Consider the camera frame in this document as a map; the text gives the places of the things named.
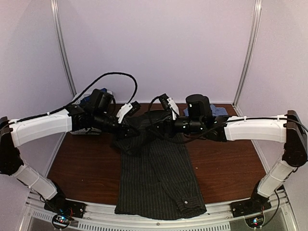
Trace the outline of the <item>black pinstriped long sleeve shirt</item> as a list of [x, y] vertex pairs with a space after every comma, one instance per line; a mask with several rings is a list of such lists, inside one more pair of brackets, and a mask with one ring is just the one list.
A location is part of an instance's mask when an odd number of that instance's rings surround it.
[[115, 214], [139, 215], [157, 220], [193, 218], [207, 212], [190, 155], [182, 136], [174, 143], [162, 141], [146, 128], [167, 116], [154, 110], [124, 121], [140, 131], [140, 136], [112, 139], [120, 151], [121, 173]]

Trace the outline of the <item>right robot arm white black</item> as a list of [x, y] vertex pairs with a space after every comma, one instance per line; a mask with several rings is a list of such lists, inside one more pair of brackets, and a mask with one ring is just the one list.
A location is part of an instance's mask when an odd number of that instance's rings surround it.
[[207, 140], [227, 142], [237, 140], [274, 141], [284, 144], [284, 151], [270, 171], [256, 184], [247, 201], [247, 209], [257, 212], [268, 198], [281, 187], [291, 173], [308, 161], [307, 128], [295, 111], [270, 117], [238, 116], [178, 116], [150, 122], [155, 135], [167, 140], [177, 133], [198, 134]]

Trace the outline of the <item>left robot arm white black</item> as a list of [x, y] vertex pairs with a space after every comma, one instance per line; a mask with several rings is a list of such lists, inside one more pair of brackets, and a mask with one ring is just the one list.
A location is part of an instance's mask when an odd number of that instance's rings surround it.
[[23, 161], [18, 148], [40, 138], [83, 128], [97, 128], [115, 134], [118, 139], [139, 135], [137, 129], [121, 123], [115, 116], [90, 113], [78, 105], [31, 119], [9, 120], [3, 117], [0, 120], [1, 174], [15, 177], [39, 193], [59, 214], [66, 213], [69, 202], [60, 187]]

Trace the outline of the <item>white plastic laundry basket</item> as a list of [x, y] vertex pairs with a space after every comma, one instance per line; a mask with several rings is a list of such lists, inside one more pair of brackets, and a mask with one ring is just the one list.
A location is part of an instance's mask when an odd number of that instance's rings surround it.
[[[78, 101], [82, 95], [74, 102], [74, 104], [79, 104]], [[97, 128], [82, 128], [76, 131], [71, 131], [70, 133], [72, 135], [100, 135], [102, 131]]]

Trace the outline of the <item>dark blue plaid shirt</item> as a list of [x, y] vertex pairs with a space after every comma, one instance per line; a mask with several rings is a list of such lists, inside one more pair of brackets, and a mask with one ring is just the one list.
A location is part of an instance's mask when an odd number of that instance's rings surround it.
[[[112, 91], [108, 90], [107, 88], [102, 88], [100, 89], [100, 91], [102, 92], [107, 92], [107, 93], [112, 93]], [[86, 103], [90, 100], [90, 96], [92, 94], [93, 90], [89, 90], [87, 92], [85, 92], [82, 97], [79, 99], [78, 103]]]

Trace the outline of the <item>light blue checked folded shirt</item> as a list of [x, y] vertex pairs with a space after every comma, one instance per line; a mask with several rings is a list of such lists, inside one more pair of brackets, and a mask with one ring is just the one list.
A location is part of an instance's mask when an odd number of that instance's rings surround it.
[[204, 117], [214, 117], [214, 116], [227, 116], [228, 112], [224, 107], [216, 107], [213, 104], [203, 107], [199, 103], [187, 103], [187, 108], [183, 110], [185, 116], [190, 116], [192, 112], [193, 116], [204, 116]]

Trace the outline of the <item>left round controller board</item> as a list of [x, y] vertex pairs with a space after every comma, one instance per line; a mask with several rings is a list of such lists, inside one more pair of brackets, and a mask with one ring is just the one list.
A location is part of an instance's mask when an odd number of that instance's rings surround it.
[[65, 216], [65, 215], [60, 215], [60, 214], [56, 214], [52, 217], [51, 219], [51, 224], [53, 225], [53, 227], [55, 227], [56, 229], [65, 229], [67, 228], [70, 223], [73, 221], [74, 219], [69, 217], [69, 216]]

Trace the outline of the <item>round controller board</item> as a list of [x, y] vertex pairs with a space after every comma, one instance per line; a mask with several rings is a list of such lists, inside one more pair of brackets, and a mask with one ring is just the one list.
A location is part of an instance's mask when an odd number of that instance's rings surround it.
[[67, 228], [70, 223], [73, 221], [74, 219], [69, 217], [69, 216], [65, 216], [65, 215], [60, 215], [60, 214], [56, 214], [52, 217], [51, 219], [51, 224], [53, 225], [53, 227], [55, 227], [56, 229], [65, 229]]
[[265, 222], [264, 215], [255, 215], [245, 218], [246, 225], [252, 229], [260, 228], [261, 226], [263, 226], [264, 222]]

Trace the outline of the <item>right round controller board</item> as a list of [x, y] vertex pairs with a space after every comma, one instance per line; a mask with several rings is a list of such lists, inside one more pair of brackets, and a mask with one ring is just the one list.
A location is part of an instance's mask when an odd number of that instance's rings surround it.
[[263, 226], [264, 222], [265, 222], [264, 215], [255, 215], [245, 218], [246, 225], [252, 229], [260, 228], [261, 226]]

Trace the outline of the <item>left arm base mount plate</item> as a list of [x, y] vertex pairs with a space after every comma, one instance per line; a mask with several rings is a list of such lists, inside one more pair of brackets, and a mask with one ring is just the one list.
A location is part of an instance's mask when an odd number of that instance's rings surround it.
[[44, 203], [44, 209], [67, 217], [83, 218], [86, 205], [82, 202], [64, 200], [55, 202], [47, 200]]

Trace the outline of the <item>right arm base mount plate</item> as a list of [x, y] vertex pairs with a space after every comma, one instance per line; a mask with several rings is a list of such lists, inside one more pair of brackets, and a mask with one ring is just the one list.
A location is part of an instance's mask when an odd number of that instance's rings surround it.
[[264, 210], [271, 209], [269, 201], [261, 202], [253, 199], [232, 202], [230, 204], [231, 212], [234, 218], [248, 216], [251, 214], [262, 213]]

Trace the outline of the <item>left aluminium frame post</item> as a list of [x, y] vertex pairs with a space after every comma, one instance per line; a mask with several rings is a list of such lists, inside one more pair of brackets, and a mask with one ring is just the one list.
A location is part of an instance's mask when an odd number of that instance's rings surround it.
[[59, 4], [57, 0], [50, 0], [51, 4], [51, 13], [53, 17], [54, 27], [55, 27], [55, 33], [57, 38], [57, 43], [59, 47], [60, 52], [60, 58], [62, 61], [62, 65], [64, 68], [64, 74], [68, 82], [69, 90], [73, 97], [76, 96], [77, 90], [74, 84], [74, 80], [72, 77], [68, 56], [66, 52], [65, 42], [64, 42], [64, 36], [62, 32], [62, 26], [61, 26], [61, 19], [60, 19], [60, 12], [59, 12]]

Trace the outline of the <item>aluminium frame post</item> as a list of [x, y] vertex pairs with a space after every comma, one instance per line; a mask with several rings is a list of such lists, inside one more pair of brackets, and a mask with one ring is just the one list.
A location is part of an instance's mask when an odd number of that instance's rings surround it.
[[51, 4], [51, 13], [53, 17], [54, 27], [55, 27], [55, 33], [57, 38], [57, 43], [59, 47], [60, 52], [60, 58], [62, 61], [62, 65], [64, 68], [64, 74], [68, 82], [69, 90], [73, 97], [76, 96], [77, 90], [74, 84], [74, 80], [72, 77], [68, 56], [66, 52], [65, 42], [64, 42], [64, 36], [62, 32], [62, 26], [61, 26], [61, 19], [60, 19], [60, 12], [59, 12], [59, 4], [57, 0], [50, 0]]
[[262, 0], [255, 0], [251, 29], [250, 29], [250, 36], [249, 36], [249, 41], [247, 45], [244, 64], [243, 64], [243, 68], [241, 71], [241, 76], [240, 76], [239, 84], [237, 87], [237, 91], [236, 91], [236, 94], [235, 94], [235, 97], [232, 103], [234, 108], [236, 108], [239, 104], [239, 100], [240, 100], [241, 94], [244, 89], [245, 81], [248, 77], [248, 72], [249, 72], [250, 64], [252, 62], [253, 52], [254, 52], [254, 48], [256, 45], [256, 41], [257, 41], [261, 15], [262, 15]]

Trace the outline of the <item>right aluminium frame post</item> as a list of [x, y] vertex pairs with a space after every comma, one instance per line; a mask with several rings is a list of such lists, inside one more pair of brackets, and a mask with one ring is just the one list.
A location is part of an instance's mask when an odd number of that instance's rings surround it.
[[239, 104], [239, 100], [240, 100], [241, 94], [244, 89], [245, 81], [248, 77], [248, 72], [249, 72], [250, 64], [252, 62], [253, 52], [254, 52], [254, 48], [256, 45], [256, 41], [257, 41], [261, 15], [262, 15], [262, 0], [255, 0], [251, 29], [250, 29], [250, 36], [249, 36], [249, 41], [247, 45], [244, 64], [243, 64], [243, 68], [241, 71], [241, 76], [240, 76], [239, 84], [237, 87], [237, 91], [236, 91], [236, 94], [235, 94], [235, 97], [232, 103], [234, 108], [236, 108]]

